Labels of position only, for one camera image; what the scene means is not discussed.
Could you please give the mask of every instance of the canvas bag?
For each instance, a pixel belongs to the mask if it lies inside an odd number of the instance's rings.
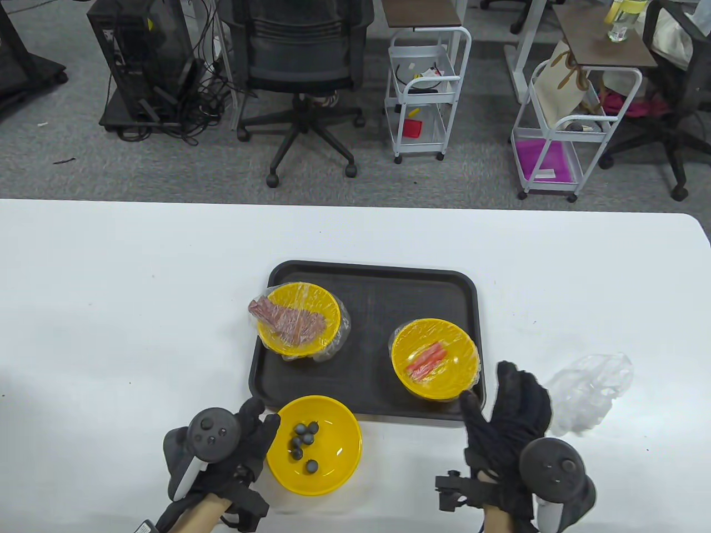
[[[550,128],[578,107],[590,81],[587,72],[575,61],[565,39],[556,45],[533,87]]]

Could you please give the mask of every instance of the meat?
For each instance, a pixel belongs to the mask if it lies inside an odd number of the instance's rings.
[[[320,313],[278,306],[266,296],[252,300],[249,311],[290,346],[310,344],[326,331],[326,318]]]
[[[441,343],[435,343],[418,355],[415,361],[407,367],[407,375],[413,381],[422,381],[432,375],[446,356],[447,350],[444,349],[444,346]]]

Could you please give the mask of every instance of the person's leg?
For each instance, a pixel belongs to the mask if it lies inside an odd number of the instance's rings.
[[[306,95],[306,97],[311,100],[311,103],[319,107],[334,107],[338,104],[338,91],[326,94]]]

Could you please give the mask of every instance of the yellow bowl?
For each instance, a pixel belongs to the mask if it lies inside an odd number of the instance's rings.
[[[432,376],[417,382],[407,367],[427,348],[441,343],[447,356]],[[447,402],[471,389],[479,379],[479,352],[466,331],[439,318],[421,318],[407,324],[392,342],[392,367],[411,393]]]
[[[338,400],[327,396],[304,396],[279,411],[282,424],[267,453],[267,464],[282,487],[302,496],[323,496],[340,488],[358,468],[363,452],[360,424]],[[295,461],[289,450],[297,424],[319,423],[314,443],[304,446],[304,457]],[[306,473],[314,459],[319,469]]]
[[[264,345],[272,352],[287,357],[309,357],[323,352],[341,329],[341,307],[333,294],[326,289],[301,281],[281,285],[268,296],[272,303],[293,309],[320,313],[326,319],[324,334],[312,343],[300,346],[286,344],[267,324],[259,322],[257,328]]]

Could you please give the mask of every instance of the chair base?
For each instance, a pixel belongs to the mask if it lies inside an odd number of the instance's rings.
[[[269,175],[266,182],[270,188],[279,186],[279,176],[277,168],[286,156],[289,148],[292,147],[294,140],[299,134],[307,134],[313,131],[321,137],[331,148],[336,150],[340,155],[346,158],[348,164],[345,168],[345,174],[348,178],[355,178],[358,174],[356,160],[353,154],[336,138],[331,132],[321,125],[321,120],[338,119],[343,117],[354,116],[353,125],[357,128],[365,126],[365,117],[363,110],[360,107],[318,107],[314,106],[308,100],[302,100],[298,95],[294,95],[292,100],[293,109],[281,111],[277,113],[269,113],[261,117],[252,117],[249,119],[240,119],[237,124],[237,139],[241,142],[247,142],[252,137],[252,134],[247,130],[247,126],[271,126],[273,124],[291,124],[282,145],[277,150],[277,153],[269,165]]]
[[[600,168],[603,170],[611,168],[614,165],[614,159],[612,158],[614,154],[647,144],[662,143],[671,171],[676,179],[676,187],[671,191],[671,198],[677,202],[684,201],[689,196],[689,192],[685,188],[686,172],[684,171],[681,149],[687,147],[711,156],[711,144],[686,131],[677,129],[679,122],[677,117],[671,117],[668,120],[645,117],[632,119],[630,122],[643,127],[645,132],[608,148],[598,162]]]

